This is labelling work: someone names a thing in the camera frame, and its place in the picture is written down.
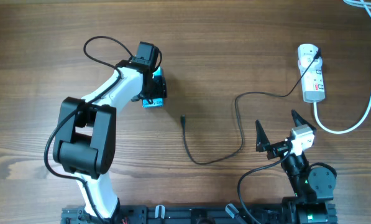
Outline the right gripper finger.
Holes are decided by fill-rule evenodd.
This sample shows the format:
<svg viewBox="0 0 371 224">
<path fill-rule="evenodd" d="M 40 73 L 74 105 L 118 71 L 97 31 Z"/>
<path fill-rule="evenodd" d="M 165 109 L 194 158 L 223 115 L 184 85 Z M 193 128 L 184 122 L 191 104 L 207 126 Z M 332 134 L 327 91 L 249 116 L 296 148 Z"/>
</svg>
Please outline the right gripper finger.
<svg viewBox="0 0 371 224">
<path fill-rule="evenodd" d="M 256 151 L 257 152 L 267 151 L 267 149 L 270 146 L 270 141 L 268 140 L 268 137 L 265 134 L 265 131 L 259 120 L 255 121 L 255 127 L 256 127 Z"/>
<path fill-rule="evenodd" d="M 295 123 L 295 126 L 302 126 L 302 125 L 308 125 L 312 131 L 315 131 L 316 128 L 309 123 L 307 120 L 305 120 L 299 113 L 296 112 L 296 110 L 291 111 L 291 115 L 293 118 L 293 122 Z"/>
</svg>

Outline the turquoise screen smartphone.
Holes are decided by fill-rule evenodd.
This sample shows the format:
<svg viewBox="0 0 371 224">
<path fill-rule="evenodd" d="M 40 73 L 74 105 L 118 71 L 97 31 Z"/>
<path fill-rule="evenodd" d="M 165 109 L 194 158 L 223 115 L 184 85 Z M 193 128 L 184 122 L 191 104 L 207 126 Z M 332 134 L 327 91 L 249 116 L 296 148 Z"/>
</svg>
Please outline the turquoise screen smartphone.
<svg viewBox="0 0 371 224">
<path fill-rule="evenodd" d="M 162 69 L 158 68 L 156 72 L 153 73 L 153 80 L 157 83 L 158 81 L 162 81 Z M 163 98 L 154 98 L 150 101 L 142 100 L 142 107 L 144 109 L 150 108 L 159 108 L 164 106 L 164 99 Z"/>
</svg>

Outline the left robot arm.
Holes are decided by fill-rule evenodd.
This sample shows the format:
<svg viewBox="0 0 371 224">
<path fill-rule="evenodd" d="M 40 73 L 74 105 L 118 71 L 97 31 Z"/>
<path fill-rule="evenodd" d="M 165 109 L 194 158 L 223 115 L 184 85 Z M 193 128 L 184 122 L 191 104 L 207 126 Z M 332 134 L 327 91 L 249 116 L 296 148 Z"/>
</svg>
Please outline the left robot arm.
<svg viewBox="0 0 371 224">
<path fill-rule="evenodd" d="M 167 85 L 161 62 L 157 46 L 140 42 L 136 54 L 113 65 L 112 76 L 99 88 L 61 103 L 44 163 L 53 175 L 77 181 L 85 200 L 84 213 L 92 222 L 119 222 L 120 201 L 109 176 L 117 116 L 129 102 L 141 101 L 144 108 L 163 106 Z"/>
</svg>

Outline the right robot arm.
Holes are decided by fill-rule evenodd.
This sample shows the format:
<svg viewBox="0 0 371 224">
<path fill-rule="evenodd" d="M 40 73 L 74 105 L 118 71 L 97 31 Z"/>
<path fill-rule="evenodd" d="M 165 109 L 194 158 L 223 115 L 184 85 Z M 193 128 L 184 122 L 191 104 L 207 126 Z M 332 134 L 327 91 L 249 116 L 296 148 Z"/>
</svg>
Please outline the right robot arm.
<svg viewBox="0 0 371 224">
<path fill-rule="evenodd" d="M 270 143 L 260 121 L 256 126 L 256 151 L 266 152 L 267 159 L 279 158 L 280 165 L 290 181 L 294 196 L 284 197 L 273 210 L 262 210 L 265 223 L 336 223 L 334 199 L 336 170 L 323 163 L 310 164 L 305 150 L 314 144 L 316 128 L 291 111 L 295 127 L 281 142 Z"/>
</svg>

